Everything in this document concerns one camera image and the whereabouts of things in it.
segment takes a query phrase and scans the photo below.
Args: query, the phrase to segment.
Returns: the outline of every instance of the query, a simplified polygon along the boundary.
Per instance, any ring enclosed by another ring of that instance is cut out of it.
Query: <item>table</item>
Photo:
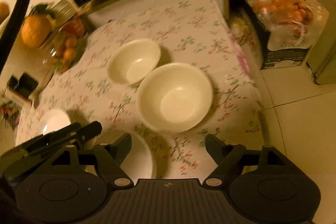
[[[189,63],[211,79],[211,109],[200,124],[186,132],[169,135],[151,131],[137,113],[137,86],[117,85],[107,76],[111,54],[121,45],[145,37],[161,46],[159,65]],[[207,134],[226,143],[241,143],[248,149],[262,147],[259,106],[244,55],[230,35],[217,3],[181,0],[111,19],[98,28],[80,61],[62,75],[53,76],[41,94],[40,105],[22,110],[16,144],[34,137],[43,114],[59,108],[76,121],[101,122],[103,132],[118,127],[137,132],[155,156],[158,178],[197,177],[203,181],[216,168],[204,148]]]

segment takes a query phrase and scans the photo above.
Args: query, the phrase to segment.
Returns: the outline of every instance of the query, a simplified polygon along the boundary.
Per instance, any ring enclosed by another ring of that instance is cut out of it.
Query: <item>plastic bag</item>
[[[271,32],[267,48],[309,48],[315,44],[327,18],[316,0],[253,0],[252,7]]]

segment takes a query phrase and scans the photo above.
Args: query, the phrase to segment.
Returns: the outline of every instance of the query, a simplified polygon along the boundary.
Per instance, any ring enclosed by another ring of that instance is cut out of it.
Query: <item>tablecloth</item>
[[[161,46],[159,65],[189,63],[204,71],[213,84],[209,113],[186,132],[170,135],[151,131],[137,113],[138,87],[114,84],[107,76],[111,54],[125,43],[145,37]],[[16,144],[34,137],[43,114],[59,108],[82,123],[101,122],[103,132],[120,126],[137,132],[155,156],[158,178],[198,177],[202,181],[216,168],[204,147],[207,134],[248,149],[261,148],[259,105],[243,53],[229,34],[217,3],[181,0],[111,19],[98,28],[89,37],[80,61],[62,75],[53,76],[39,106],[22,110]]]

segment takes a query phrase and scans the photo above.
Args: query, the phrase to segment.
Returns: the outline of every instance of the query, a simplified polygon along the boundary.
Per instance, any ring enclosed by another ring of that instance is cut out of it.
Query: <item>small bowl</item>
[[[155,69],[137,91],[140,117],[156,132],[178,133],[194,127],[209,112],[212,99],[206,74],[184,63]]]
[[[160,46],[150,39],[133,40],[115,51],[108,64],[110,79],[122,85],[134,85],[157,66]]]

